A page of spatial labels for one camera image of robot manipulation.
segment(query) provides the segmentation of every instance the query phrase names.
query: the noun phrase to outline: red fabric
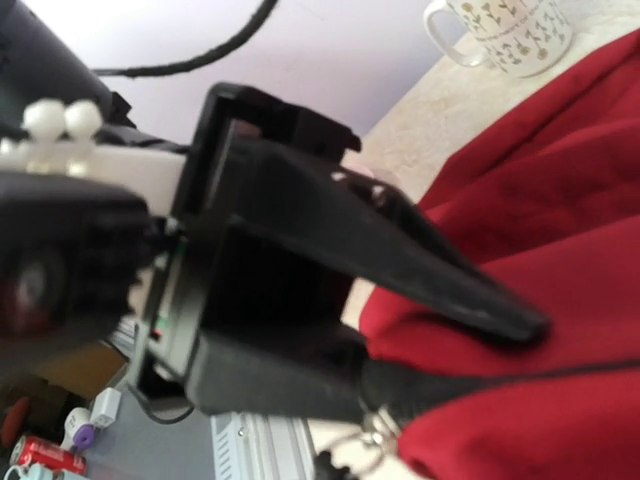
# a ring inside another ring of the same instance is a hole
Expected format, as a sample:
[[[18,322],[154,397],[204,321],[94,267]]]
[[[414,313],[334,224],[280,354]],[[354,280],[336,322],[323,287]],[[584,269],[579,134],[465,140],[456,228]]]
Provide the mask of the red fabric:
[[[482,376],[640,358],[640,31],[454,155],[420,206],[551,336],[499,350],[377,289],[361,317],[374,358]],[[640,371],[503,387],[423,415],[399,453],[440,480],[636,479],[638,412]]]

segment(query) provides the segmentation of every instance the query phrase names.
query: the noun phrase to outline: white mug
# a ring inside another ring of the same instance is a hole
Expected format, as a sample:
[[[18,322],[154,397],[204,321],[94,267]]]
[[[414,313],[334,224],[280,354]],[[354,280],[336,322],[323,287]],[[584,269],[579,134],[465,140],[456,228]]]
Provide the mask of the white mug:
[[[465,55],[448,45],[434,23],[440,12],[456,14],[484,48]],[[491,60],[516,77],[551,67],[567,51],[573,34],[556,0],[433,0],[423,18],[427,34],[455,62],[476,67]]]

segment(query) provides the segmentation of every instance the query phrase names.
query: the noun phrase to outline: beige tabletop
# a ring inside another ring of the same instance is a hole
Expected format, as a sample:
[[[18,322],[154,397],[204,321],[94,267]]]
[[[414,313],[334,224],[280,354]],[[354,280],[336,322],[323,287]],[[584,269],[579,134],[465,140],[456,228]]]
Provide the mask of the beige tabletop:
[[[347,162],[393,172],[398,186],[413,200],[425,193],[447,158],[498,118],[549,83],[590,52],[640,28],[640,0],[560,0],[559,5],[575,29],[565,57],[546,72],[527,79],[506,76],[497,68],[464,68],[448,58],[440,60],[376,125],[364,141],[364,151]],[[458,47],[471,51],[473,38],[463,37]],[[357,325],[371,292],[358,282],[343,320]],[[311,422],[316,448],[353,431],[353,428]],[[336,452],[336,463],[357,465],[368,454],[359,446]],[[368,480],[418,478],[399,461],[388,460]]]

